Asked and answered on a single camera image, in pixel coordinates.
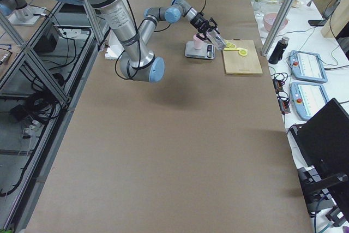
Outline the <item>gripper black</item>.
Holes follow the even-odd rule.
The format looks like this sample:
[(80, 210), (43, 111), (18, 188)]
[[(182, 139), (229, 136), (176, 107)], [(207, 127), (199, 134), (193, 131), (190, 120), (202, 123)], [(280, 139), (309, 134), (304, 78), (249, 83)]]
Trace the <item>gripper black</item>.
[(197, 22), (197, 31), (202, 34), (206, 34), (207, 31), (217, 31), (218, 24), (211, 17), (209, 20), (206, 20), (203, 17), (200, 17)]

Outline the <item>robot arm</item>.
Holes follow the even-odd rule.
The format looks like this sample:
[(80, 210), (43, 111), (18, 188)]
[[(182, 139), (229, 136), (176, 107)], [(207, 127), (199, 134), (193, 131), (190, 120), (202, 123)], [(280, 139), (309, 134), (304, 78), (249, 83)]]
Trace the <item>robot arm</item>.
[(137, 25), (128, 0), (56, 0), (73, 5), (88, 2), (101, 12), (108, 26), (114, 32), (125, 54), (119, 63), (122, 78), (126, 80), (158, 82), (164, 76), (165, 62), (155, 56), (146, 44), (159, 21), (176, 23), (181, 17), (193, 25), (200, 40), (210, 41), (218, 50), (226, 46), (217, 24), (206, 20), (202, 12), (196, 11), (186, 0), (173, 0), (168, 7), (149, 8), (141, 25)]
[(16, 26), (33, 26), (39, 19), (26, 0), (1, 0), (1, 14)]

